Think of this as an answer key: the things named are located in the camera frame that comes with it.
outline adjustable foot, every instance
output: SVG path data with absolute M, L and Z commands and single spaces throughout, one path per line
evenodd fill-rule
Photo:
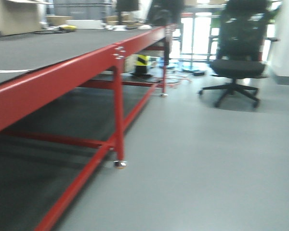
M 252 106 L 253 108 L 257 108 L 259 106 L 260 100 L 255 101 Z
M 127 162 L 126 161 L 123 161 L 123 160 L 117 160 L 117 161 L 114 161 L 114 164 L 115 164 L 115 167 L 118 168 L 118 169 L 123 169 L 126 167 L 127 165 Z
M 220 105 L 221 105 L 220 101 L 217 101 L 217 102 L 214 103 L 214 107 L 220 107 Z

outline yellow object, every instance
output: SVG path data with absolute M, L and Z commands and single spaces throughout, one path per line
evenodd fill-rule
M 77 29 L 76 26 L 72 25 L 61 25 L 59 26 L 60 30 L 65 30 L 65 31 L 75 31 Z
M 148 66 L 150 56 L 138 54 L 138 59 L 136 62 L 136 66 Z

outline chair caster wheel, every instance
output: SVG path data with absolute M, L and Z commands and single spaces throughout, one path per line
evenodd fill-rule
M 220 102 L 215 102 L 214 107 L 220 107 L 221 103 Z
M 253 103 L 253 108 L 257 108 L 259 106 L 260 100 Z

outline gray floor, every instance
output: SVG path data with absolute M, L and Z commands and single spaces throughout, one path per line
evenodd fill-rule
M 126 134 L 128 167 L 112 154 L 56 231 L 289 231 L 289 86 L 260 88 L 259 108 L 227 81 L 191 77 L 156 91 Z

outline cardboard box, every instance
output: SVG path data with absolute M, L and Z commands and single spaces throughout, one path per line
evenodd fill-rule
M 197 0 L 184 0 L 185 6 L 196 6 Z
M 227 0 L 210 0 L 210 5 L 226 4 Z
M 73 19 L 72 16 L 60 16 L 60 15 L 46 16 L 47 22 L 52 26 L 60 26 L 66 24 L 66 21 L 71 19 Z
M 107 24 L 111 25 L 109 22 L 113 22 L 113 21 L 118 21 L 117 15 L 106 17 Z M 122 14 L 122 21 L 133 21 L 133 15 L 131 15 L 130 13 Z
M 42 0 L 0 0 L 0 32 L 13 35 L 40 30 L 37 3 Z

